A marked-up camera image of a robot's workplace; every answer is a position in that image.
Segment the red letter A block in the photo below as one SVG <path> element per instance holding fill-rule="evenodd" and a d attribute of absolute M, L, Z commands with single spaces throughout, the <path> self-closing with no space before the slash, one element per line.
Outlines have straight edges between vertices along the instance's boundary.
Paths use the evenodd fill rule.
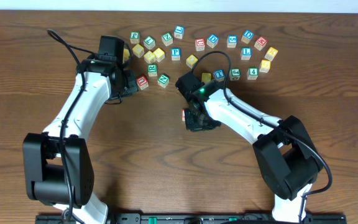
<path fill-rule="evenodd" d="M 184 109 L 181 110 L 181 118 L 182 118 L 182 121 L 185 121 L 185 110 Z"/>

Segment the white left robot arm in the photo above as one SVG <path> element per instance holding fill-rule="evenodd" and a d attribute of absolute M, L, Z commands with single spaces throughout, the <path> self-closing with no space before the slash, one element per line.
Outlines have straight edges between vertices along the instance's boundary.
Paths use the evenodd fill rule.
<path fill-rule="evenodd" d="M 118 105 L 137 92 L 128 44 L 101 36 L 98 52 L 76 61 L 74 87 L 55 119 L 23 141 L 25 188 L 31 200 L 62 215 L 54 223 L 106 223 L 108 206 L 93 192 L 94 170 L 87 140 L 103 105 Z"/>

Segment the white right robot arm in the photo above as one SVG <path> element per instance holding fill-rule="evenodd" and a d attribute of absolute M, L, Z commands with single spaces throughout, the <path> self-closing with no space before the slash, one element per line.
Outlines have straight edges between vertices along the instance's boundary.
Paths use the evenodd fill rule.
<path fill-rule="evenodd" d="M 207 131 L 225 124 L 249 142 L 263 180 L 275 195 L 273 219 L 302 222 L 306 198 L 325 162 L 303 123 L 265 114 L 238 99 L 221 82 L 203 83 L 193 73 L 175 84 L 188 103 L 182 113 L 190 131 Z"/>

